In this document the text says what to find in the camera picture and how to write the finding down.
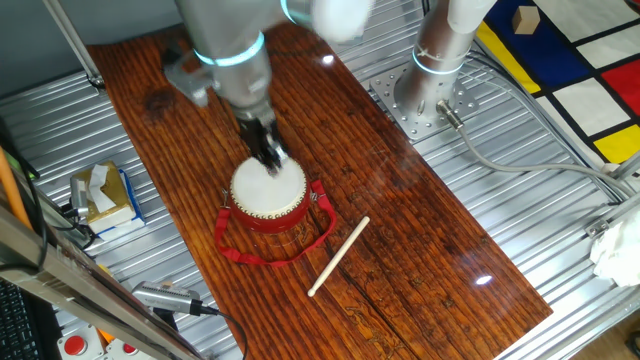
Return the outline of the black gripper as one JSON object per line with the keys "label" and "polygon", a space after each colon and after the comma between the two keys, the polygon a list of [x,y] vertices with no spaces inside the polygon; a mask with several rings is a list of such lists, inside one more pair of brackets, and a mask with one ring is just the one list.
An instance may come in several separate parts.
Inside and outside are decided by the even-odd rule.
{"label": "black gripper", "polygon": [[251,156],[258,160],[273,174],[274,168],[281,168],[288,160],[289,154],[280,141],[276,116],[272,110],[259,113],[243,113],[237,116],[239,132],[247,144]]}

